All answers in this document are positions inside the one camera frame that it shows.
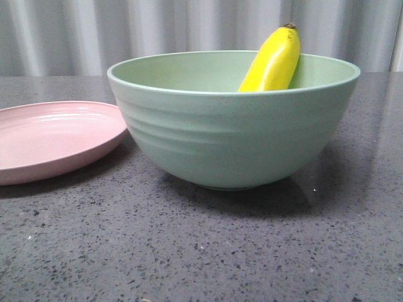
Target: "plate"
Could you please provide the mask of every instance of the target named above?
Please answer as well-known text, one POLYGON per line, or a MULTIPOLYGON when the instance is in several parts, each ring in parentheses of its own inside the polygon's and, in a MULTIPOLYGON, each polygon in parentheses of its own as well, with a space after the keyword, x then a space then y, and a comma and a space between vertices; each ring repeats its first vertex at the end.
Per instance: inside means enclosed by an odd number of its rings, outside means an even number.
POLYGON ((127 134, 117 106, 57 101, 0 109, 0 185, 21 184, 84 167, 127 134))

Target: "countertop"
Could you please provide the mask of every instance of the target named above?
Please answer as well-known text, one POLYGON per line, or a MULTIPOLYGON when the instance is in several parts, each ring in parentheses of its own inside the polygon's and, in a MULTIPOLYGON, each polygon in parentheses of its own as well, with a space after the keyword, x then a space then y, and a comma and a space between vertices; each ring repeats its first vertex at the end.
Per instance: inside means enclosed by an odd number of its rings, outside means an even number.
MULTIPOLYGON (((402 96, 364 73, 320 156, 248 191, 175 178, 130 135, 0 187, 0 301, 403 301, 402 96)), ((105 77, 0 77, 0 108, 72 99, 115 103, 105 77)))

